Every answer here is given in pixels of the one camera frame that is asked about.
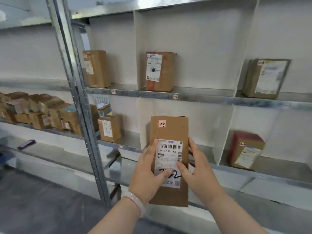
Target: stack of boxes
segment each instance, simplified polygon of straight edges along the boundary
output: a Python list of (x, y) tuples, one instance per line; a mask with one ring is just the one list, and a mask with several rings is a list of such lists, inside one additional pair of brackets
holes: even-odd
[[(97, 107), (90, 105), (90, 108), (95, 130), (98, 130)], [(0, 93), (0, 117), (9, 123), (32, 124), (35, 129), (39, 130), (54, 127), (59, 130), (71, 130), (77, 135), (82, 135), (75, 106), (48, 94)]]

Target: forearm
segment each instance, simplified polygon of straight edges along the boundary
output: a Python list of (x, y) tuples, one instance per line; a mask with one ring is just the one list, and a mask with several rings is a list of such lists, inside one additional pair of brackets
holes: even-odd
[(231, 197), (224, 194), (217, 197), (208, 209), (222, 234), (268, 234)]
[(140, 215), (138, 206), (123, 197), (88, 234), (130, 234)]

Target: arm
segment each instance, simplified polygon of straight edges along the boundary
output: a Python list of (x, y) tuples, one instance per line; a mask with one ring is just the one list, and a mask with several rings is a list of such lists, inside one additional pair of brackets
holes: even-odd
[[(144, 206), (173, 173), (171, 169), (163, 171), (156, 177), (152, 173), (151, 165), (157, 143), (158, 140), (154, 140), (154, 143), (140, 156), (129, 186), (129, 191), (135, 194)], [(123, 197), (88, 234), (132, 233), (140, 215), (138, 206), (131, 199)]]
[(178, 168), (195, 195), (208, 208), (222, 234), (268, 234), (249, 214), (230, 198), (220, 186), (205, 154), (189, 138), (193, 150), (193, 174), (182, 164)]

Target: concrete floor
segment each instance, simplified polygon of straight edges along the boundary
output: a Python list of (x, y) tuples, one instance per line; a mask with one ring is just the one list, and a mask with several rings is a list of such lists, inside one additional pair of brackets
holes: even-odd
[[(30, 174), (0, 171), (0, 232), (5, 234), (85, 234), (107, 213), (94, 198)], [(139, 220), (135, 234), (181, 233)]]

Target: pink bracelet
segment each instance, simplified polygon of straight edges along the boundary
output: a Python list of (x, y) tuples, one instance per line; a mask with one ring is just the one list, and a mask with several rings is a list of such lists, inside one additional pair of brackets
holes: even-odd
[(144, 207), (142, 201), (138, 197), (136, 197), (134, 193), (131, 193), (131, 192), (127, 191), (127, 192), (125, 192), (122, 195), (122, 197), (127, 197), (127, 198), (131, 199), (138, 206), (138, 208), (140, 209), (140, 211), (141, 211), (141, 216), (140, 217), (144, 216), (144, 214), (145, 214), (145, 207)]

